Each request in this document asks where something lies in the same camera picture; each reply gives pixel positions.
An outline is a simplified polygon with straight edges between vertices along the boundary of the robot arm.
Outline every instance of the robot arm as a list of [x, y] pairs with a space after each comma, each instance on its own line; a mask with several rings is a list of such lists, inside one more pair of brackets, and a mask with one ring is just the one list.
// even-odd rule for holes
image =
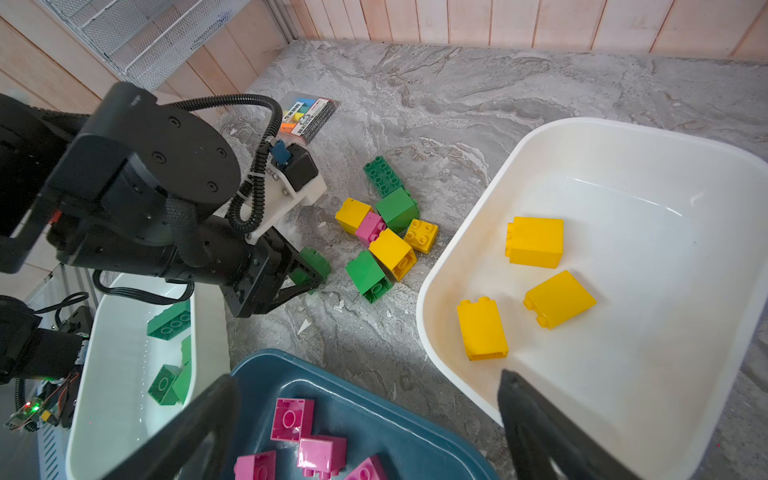
[[[237, 103], [273, 110], [242, 184], [227, 142], [187, 111]], [[290, 182], [280, 190], [290, 190], [286, 201], [295, 200], [291, 206], [301, 201], [303, 189], [316, 192], [322, 183], [311, 156], [298, 145], [288, 147], [287, 162], [265, 165], [273, 147], [271, 127], [275, 119], [279, 126], [281, 115], [275, 101], [257, 95], [157, 105], [152, 94], [128, 83], [116, 84], [89, 117], [41, 111], [0, 96], [0, 174], [13, 186], [2, 194], [3, 204], [12, 208], [0, 223], [0, 271], [18, 271], [51, 223], [47, 239], [62, 263], [98, 273], [161, 276], [186, 283], [189, 294], [194, 282], [219, 285], [239, 317], [269, 312], [317, 288], [322, 277], [270, 228], [285, 212], [270, 212], [265, 182], [273, 180], [267, 169]], [[251, 212], [244, 220], [240, 206], [251, 194]], [[230, 199], [227, 220], [213, 216]], [[259, 236], [248, 235], [246, 242], [257, 228]], [[309, 280], [282, 288], [296, 269]], [[160, 303], [139, 293], [133, 297]]]

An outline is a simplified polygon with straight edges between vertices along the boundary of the blue connector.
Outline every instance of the blue connector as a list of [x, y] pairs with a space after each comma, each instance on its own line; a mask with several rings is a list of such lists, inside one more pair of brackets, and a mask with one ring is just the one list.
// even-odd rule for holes
[[270, 153], [272, 154], [272, 159], [275, 161], [275, 165], [278, 167], [287, 164], [291, 158], [291, 154], [282, 140], [275, 142], [274, 147], [270, 148]]

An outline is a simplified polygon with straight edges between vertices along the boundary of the gray marble surface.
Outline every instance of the gray marble surface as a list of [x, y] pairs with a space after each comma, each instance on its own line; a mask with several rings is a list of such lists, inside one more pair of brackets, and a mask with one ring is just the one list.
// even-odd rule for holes
[[[768, 65], [296, 41], [250, 91], [339, 101], [310, 145], [328, 193], [278, 225], [296, 247], [321, 252], [334, 271], [314, 296], [265, 316], [230, 316], [233, 365], [258, 349], [283, 349], [458, 433], [502, 478], [515, 477], [502, 429], [427, 359], [415, 304], [427, 272], [517, 142], [550, 121], [589, 116], [712, 138], [768, 158]], [[257, 108], [232, 108], [220, 122], [243, 169], [263, 116]], [[422, 218], [438, 223], [440, 234], [432, 253], [370, 305], [344, 270], [361, 247], [334, 215], [347, 197], [377, 200], [362, 171], [377, 154], [400, 173]], [[765, 317], [694, 478], [768, 478]], [[310, 325], [300, 331], [305, 321]]]

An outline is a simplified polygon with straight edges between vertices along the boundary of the wall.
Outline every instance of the wall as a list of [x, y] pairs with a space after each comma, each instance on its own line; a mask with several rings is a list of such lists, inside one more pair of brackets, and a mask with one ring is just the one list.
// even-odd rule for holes
[[[35, 0], [0, 0], [0, 93], [19, 91], [31, 105], [91, 112], [118, 78]], [[253, 0], [154, 94], [159, 103], [245, 92], [286, 41], [263, 0]], [[213, 124], [225, 108], [197, 114]], [[41, 237], [27, 263], [0, 273], [0, 294], [24, 299], [58, 265]]]
[[768, 61], [766, 0], [283, 0], [304, 38]]

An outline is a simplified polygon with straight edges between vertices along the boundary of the white plastic bin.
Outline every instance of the white plastic bin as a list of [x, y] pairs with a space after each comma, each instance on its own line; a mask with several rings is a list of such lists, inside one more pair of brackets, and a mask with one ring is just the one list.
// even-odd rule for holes
[[[521, 373], [642, 478], [692, 475], [768, 296], [768, 165], [739, 148], [593, 118], [517, 145], [427, 276], [419, 335], [496, 422]], [[557, 269], [514, 265], [514, 217], [564, 219]], [[553, 330], [525, 293], [570, 270], [596, 307]], [[496, 300], [509, 355], [469, 362], [456, 306]]]
[[[126, 273], [112, 286], [174, 298], [184, 291], [183, 285]], [[182, 410], [181, 404], [160, 406], [147, 393], [163, 364], [181, 366], [181, 340], [192, 335], [192, 380], [184, 405], [230, 371], [219, 287], [197, 283], [190, 305], [190, 327], [166, 341], [147, 336], [147, 322], [168, 306], [109, 295], [101, 300], [69, 437], [70, 480], [106, 475]]]

